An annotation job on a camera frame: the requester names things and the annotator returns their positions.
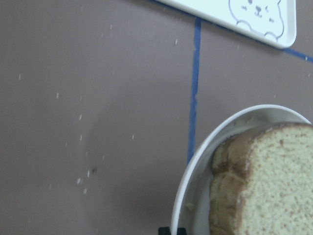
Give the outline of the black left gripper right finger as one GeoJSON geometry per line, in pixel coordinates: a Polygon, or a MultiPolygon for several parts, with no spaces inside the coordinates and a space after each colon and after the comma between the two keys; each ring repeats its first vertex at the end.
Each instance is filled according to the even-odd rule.
{"type": "Polygon", "coordinates": [[[178,228],[177,229],[177,235],[186,235],[186,229],[185,228],[178,228]]]}

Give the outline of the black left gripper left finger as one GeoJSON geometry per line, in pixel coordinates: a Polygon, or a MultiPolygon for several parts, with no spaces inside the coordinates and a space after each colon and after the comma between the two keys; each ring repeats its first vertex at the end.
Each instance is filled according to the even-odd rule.
{"type": "Polygon", "coordinates": [[[169,227],[159,227],[158,235],[171,235],[171,230],[169,227]]]}

